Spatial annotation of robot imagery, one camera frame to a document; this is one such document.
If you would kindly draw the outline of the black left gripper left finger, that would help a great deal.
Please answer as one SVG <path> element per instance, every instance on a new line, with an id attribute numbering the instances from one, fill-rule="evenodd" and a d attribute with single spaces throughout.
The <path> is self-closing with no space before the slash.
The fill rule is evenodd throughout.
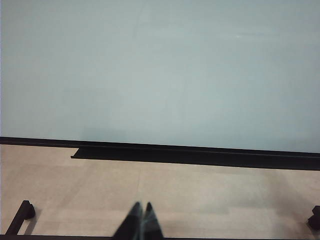
<path id="1" fill-rule="evenodd" d="M 117 238 L 139 238 L 141 230 L 143 209 L 142 204 L 137 201 L 116 230 Z"/>

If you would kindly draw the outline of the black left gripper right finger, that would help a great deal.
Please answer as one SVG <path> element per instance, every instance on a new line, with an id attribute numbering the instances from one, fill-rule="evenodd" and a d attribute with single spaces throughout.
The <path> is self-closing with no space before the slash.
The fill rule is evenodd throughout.
<path id="1" fill-rule="evenodd" d="M 161 225 L 150 202 L 147 203 L 143 217 L 143 237 L 144 238 L 163 238 Z"/>

